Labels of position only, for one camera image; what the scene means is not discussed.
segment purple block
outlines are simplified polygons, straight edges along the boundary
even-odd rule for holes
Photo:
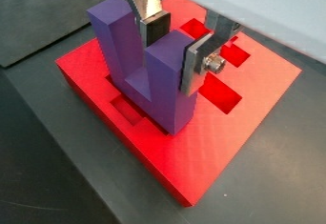
[[[135,16],[124,0],[88,9],[94,35],[114,85],[169,134],[189,121],[197,94],[179,92],[184,47],[192,39],[169,32],[144,51]]]

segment dark gray surface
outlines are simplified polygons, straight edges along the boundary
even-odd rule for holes
[[[117,223],[1,71],[0,223]]]
[[[81,30],[5,74],[120,222],[324,223],[326,67],[256,35],[303,72],[197,206],[184,209],[56,68],[54,59],[92,37]]]
[[[0,0],[0,66],[6,67],[88,23],[101,0]]]

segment red platform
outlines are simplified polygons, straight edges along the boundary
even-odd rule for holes
[[[207,77],[193,118],[176,136],[160,131],[110,84],[96,40],[57,60],[73,90],[184,207],[203,197],[300,72],[243,33],[236,36],[225,53],[233,49],[245,59],[235,57],[217,78]],[[208,92],[211,85],[224,99]]]

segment purple pillar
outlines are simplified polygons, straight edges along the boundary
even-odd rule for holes
[[[114,85],[169,134],[189,121],[197,94],[179,92],[184,47],[192,39],[169,32],[144,51],[135,16],[124,0],[88,9],[94,35]]]

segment rectangular slot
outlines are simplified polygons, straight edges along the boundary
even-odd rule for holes
[[[116,108],[118,113],[127,119],[129,124],[135,126],[143,119],[143,115],[135,110],[131,104],[127,102],[125,97],[120,94],[112,101],[112,106]]]
[[[249,57],[249,54],[233,44],[224,45],[220,49],[220,56],[237,68]]]
[[[211,73],[205,75],[199,93],[224,114],[231,112],[241,99],[241,96]]]
[[[209,33],[209,30],[204,27],[204,24],[195,18],[184,23],[179,28],[195,39]]]

